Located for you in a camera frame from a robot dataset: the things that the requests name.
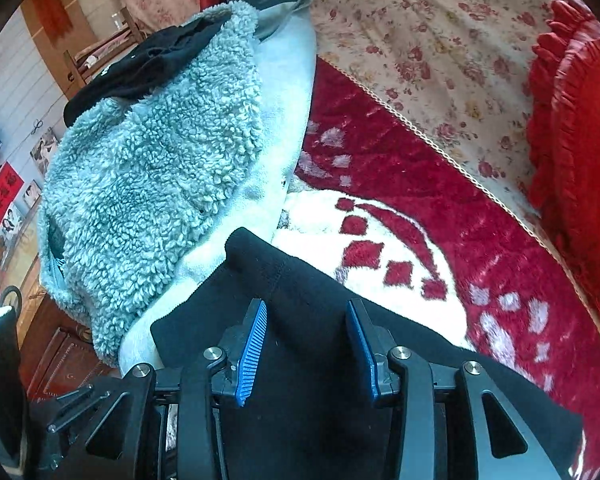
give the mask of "floral blanket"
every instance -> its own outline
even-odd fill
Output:
[[[320,55],[414,123],[545,240],[525,193],[531,46],[551,0],[314,0]]]

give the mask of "wooden chair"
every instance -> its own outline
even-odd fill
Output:
[[[64,51],[64,62],[66,63],[67,68],[70,70],[67,78],[69,81],[77,81],[79,88],[86,86],[88,79],[110,64],[110,62],[115,59],[116,56],[122,54],[129,47],[138,43],[142,43],[146,38],[146,35],[140,31],[126,7],[120,9],[120,14],[122,14],[122,17],[125,19],[125,25],[110,38],[106,38],[98,43],[88,46],[83,51],[79,52],[75,57],[72,56],[68,50]],[[92,56],[94,52],[101,49],[106,44],[111,43],[125,35],[126,38],[124,41],[103,56],[99,57],[96,63],[90,67],[87,67],[86,61],[89,56]]]

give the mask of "red pillow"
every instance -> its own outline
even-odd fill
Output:
[[[554,0],[529,83],[538,168],[529,201],[600,313],[600,23],[581,0]]]

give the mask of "wall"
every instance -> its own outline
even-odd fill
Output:
[[[52,127],[61,139],[66,127],[62,111],[66,98],[46,68],[18,9],[0,33],[0,165],[6,160],[24,180],[16,205],[25,214],[25,187],[43,178],[29,155],[40,135]],[[42,127],[30,134],[37,120]]]
[[[111,16],[122,8],[119,0],[78,0],[78,3],[98,40],[118,31]]]

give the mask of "black pants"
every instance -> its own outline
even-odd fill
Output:
[[[182,366],[240,324],[262,298],[267,336],[252,396],[222,412],[232,480],[372,480],[380,477],[391,410],[368,407],[344,327],[357,295],[245,229],[226,243],[226,261],[181,306],[152,325],[164,365]],[[430,329],[365,301],[376,325],[430,362],[479,361],[568,478],[580,417],[492,359],[459,349]]]

